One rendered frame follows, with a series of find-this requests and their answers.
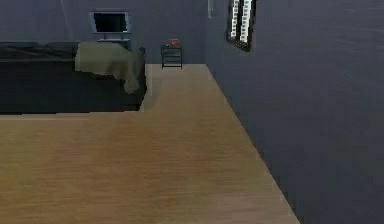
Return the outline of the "grey television stand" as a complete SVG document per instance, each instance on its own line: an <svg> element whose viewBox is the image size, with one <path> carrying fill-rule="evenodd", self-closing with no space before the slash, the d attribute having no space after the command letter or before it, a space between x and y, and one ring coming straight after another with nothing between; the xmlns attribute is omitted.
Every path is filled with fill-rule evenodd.
<svg viewBox="0 0 384 224"><path fill-rule="evenodd" d="M97 45L105 49L124 48L126 50L131 50L130 39L99 39Z"/></svg>

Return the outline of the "olive green blanket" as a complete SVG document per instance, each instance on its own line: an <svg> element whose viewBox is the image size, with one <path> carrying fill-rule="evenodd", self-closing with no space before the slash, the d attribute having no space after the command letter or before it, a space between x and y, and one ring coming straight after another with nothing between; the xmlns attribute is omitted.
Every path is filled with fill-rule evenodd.
<svg viewBox="0 0 384 224"><path fill-rule="evenodd" d="M130 51L118 43L80 42L74 58L74 70L100 76L113 76L123 81L131 94L139 89L139 75L145 68L144 52Z"/></svg>

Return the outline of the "black bed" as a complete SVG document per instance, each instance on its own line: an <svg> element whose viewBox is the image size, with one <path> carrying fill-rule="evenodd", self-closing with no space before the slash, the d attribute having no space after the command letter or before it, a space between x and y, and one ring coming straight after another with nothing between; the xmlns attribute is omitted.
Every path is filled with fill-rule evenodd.
<svg viewBox="0 0 384 224"><path fill-rule="evenodd" d="M128 94L122 80L74 70L79 43L1 43L0 115L139 110L145 68L139 89Z"/></svg>

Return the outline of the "black side rack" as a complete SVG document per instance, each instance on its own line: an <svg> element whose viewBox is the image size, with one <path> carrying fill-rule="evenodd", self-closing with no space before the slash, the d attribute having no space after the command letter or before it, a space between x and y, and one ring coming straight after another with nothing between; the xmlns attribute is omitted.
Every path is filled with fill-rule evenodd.
<svg viewBox="0 0 384 224"><path fill-rule="evenodd" d="M183 51L180 45L163 44L161 46L161 68L183 68Z"/></svg>

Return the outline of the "grey television set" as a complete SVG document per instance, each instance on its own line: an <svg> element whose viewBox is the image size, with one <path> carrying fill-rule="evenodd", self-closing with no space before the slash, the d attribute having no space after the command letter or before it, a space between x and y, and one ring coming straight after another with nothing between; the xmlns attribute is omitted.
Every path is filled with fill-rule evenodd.
<svg viewBox="0 0 384 224"><path fill-rule="evenodd" d="M93 34L126 35L132 33L129 11L91 11L88 13Z"/></svg>

